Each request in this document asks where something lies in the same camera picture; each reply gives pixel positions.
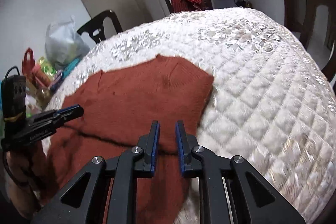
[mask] white plastic bag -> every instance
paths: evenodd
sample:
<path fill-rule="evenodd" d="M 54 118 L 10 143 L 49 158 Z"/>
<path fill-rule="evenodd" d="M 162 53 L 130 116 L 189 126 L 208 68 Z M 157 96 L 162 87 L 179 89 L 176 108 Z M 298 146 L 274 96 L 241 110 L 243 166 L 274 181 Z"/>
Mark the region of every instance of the white plastic bag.
<path fill-rule="evenodd" d="M 75 31 L 75 20 L 50 24 L 47 28 L 45 53 L 56 70 L 65 68 L 76 58 L 83 58 L 90 48 Z"/>

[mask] red sweater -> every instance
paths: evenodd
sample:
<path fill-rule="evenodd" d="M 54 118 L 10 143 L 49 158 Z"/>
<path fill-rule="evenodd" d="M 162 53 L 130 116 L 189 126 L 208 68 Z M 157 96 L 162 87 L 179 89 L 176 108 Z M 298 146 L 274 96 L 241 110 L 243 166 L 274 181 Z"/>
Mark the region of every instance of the red sweater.
<path fill-rule="evenodd" d="M 119 156 L 160 122 L 159 157 L 155 176 L 138 179 L 137 223 L 172 224 L 188 193 L 181 177 L 175 143 L 175 122 L 196 134 L 213 76 L 180 57 L 158 55 L 145 63 L 98 72 L 66 97 L 63 107 L 80 104 L 81 118 L 60 128 L 48 152 L 49 185 L 45 200 L 63 187 L 94 156 Z"/>

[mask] table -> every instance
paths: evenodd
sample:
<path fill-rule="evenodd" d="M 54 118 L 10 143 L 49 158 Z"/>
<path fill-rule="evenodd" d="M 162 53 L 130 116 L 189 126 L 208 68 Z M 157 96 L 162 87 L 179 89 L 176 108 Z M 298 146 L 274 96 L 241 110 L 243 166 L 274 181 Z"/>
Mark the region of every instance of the table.
<path fill-rule="evenodd" d="M 181 12 L 113 36 L 88 53 L 47 109 L 60 108 L 93 73 L 158 53 L 182 56 L 215 76 L 199 144 L 248 159 L 312 223 L 336 188 L 335 95 L 297 38 L 262 12 Z M 193 180 L 175 223 L 199 223 L 198 194 Z"/>

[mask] red bag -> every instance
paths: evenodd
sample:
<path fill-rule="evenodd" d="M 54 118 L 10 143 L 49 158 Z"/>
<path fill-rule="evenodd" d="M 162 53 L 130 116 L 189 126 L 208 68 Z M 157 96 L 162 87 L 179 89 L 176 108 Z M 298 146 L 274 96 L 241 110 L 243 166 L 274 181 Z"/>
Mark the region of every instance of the red bag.
<path fill-rule="evenodd" d="M 33 50 L 31 48 L 28 48 L 25 52 L 25 57 L 22 61 L 22 67 L 21 67 L 22 74 L 29 76 L 34 66 L 35 66 L 35 60 Z"/>

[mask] hand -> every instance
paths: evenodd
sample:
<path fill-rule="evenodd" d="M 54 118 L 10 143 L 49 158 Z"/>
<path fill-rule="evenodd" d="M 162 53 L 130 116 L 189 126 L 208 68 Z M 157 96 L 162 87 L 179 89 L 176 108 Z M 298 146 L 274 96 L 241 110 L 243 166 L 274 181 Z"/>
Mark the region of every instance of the hand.
<path fill-rule="evenodd" d="M 7 152 L 6 156 L 14 178 L 19 182 L 28 182 L 35 191 L 39 190 L 39 181 L 43 180 L 46 171 L 46 156 L 43 153 L 42 142 L 39 141 L 21 150 Z"/>
<path fill-rule="evenodd" d="M 8 195 L 20 215 L 31 219 L 36 211 L 40 209 L 38 200 L 32 190 L 38 190 L 36 182 L 25 173 L 31 170 L 34 176 L 43 178 L 46 170 L 46 157 L 43 153 L 42 142 L 39 141 L 23 151 L 10 151 L 6 153 L 8 167 L 14 178 L 20 182 L 28 182 L 27 186 L 18 186 L 13 180 L 8 181 Z"/>

